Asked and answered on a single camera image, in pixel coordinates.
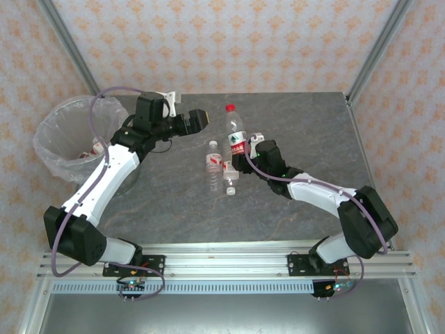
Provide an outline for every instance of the bottle label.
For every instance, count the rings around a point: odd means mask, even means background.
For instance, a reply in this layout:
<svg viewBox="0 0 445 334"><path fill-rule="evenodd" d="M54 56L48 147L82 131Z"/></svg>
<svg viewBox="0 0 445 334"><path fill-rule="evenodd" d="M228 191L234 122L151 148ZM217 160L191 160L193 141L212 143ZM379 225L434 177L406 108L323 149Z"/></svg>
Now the bottle label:
<svg viewBox="0 0 445 334"><path fill-rule="evenodd" d="M245 140L247 139L245 131L235 132L229 135L229 143L232 148L232 154L243 154Z"/></svg>
<svg viewBox="0 0 445 334"><path fill-rule="evenodd" d="M224 161L222 163L222 169L223 170L227 170L227 169L230 169L230 168L232 168L232 160Z"/></svg>
<svg viewBox="0 0 445 334"><path fill-rule="evenodd" d="M221 154L208 154L206 156L206 164L207 165L222 165L223 164L223 158L221 157Z"/></svg>

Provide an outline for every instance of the gray marble table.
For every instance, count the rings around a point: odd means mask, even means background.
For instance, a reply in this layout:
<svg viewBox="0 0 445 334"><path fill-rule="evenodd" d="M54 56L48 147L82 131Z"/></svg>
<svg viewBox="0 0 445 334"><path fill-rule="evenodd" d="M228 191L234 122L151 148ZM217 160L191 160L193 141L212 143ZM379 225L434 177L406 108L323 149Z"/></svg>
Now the gray marble table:
<svg viewBox="0 0 445 334"><path fill-rule="evenodd" d="M119 100L134 112L135 97ZM206 149L210 140L226 138L229 103L236 105L248 132L277 141L289 166L342 186L369 184L341 93L183 95L177 111L203 109L211 123L199 134L175 137L166 153L148 154L138 182L112 199L99 229L139 244L304 240L340 232L335 217L275 195L256 175L242 175L235 196L209 197Z"/></svg>

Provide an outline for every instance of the plastic bag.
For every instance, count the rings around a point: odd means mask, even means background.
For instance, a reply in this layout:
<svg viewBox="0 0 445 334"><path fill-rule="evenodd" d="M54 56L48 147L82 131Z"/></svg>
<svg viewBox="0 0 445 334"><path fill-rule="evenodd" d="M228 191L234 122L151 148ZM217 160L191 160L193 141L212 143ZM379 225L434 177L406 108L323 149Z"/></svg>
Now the plastic bag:
<svg viewBox="0 0 445 334"><path fill-rule="evenodd" d="M94 144L88 125L88 106L93 98L77 96L60 103L38 126L34 150L53 176L83 184L102 160L104 153L79 158ZM127 110L114 97L98 99L92 112L97 133L106 143L128 117Z"/></svg>

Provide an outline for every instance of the patterned wall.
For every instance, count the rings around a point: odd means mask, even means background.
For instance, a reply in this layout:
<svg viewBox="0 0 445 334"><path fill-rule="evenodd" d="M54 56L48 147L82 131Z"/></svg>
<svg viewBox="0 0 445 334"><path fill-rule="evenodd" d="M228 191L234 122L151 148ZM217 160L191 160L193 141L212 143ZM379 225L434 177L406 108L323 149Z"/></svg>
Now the patterned wall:
<svg viewBox="0 0 445 334"><path fill-rule="evenodd" d="M378 189L445 333L445 6L415 1L354 110Z"/></svg>
<svg viewBox="0 0 445 334"><path fill-rule="evenodd" d="M99 87L348 92L396 0L55 0Z"/></svg>
<svg viewBox="0 0 445 334"><path fill-rule="evenodd" d="M17 333L47 249L43 212L72 191L38 160L33 134L53 106L88 90L37 1L0 1L0 35L0 333Z"/></svg>

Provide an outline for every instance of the plastic water bottle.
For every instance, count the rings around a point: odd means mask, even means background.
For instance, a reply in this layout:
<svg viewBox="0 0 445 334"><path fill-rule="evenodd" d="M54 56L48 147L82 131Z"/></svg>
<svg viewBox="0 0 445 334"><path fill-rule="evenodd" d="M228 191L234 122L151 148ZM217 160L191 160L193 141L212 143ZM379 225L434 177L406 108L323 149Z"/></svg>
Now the plastic water bottle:
<svg viewBox="0 0 445 334"><path fill-rule="evenodd" d="M239 180L239 172L232 165L232 149L229 142L224 144L224 162L222 163L222 180L226 194L232 196L236 193L236 185Z"/></svg>
<svg viewBox="0 0 445 334"><path fill-rule="evenodd" d="M226 130L229 135L229 143L232 148L232 154L244 154L244 146L247 138L245 128L241 117L235 111L234 104L225 106L227 112Z"/></svg>
<svg viewBox="0 0 445 334"><path fill-rule="evenodd" d="M206 155L206 172L210 192L221 192L223 189L223 158L221 157L216 141L210 141L209 143L209 149Z"/></svg>

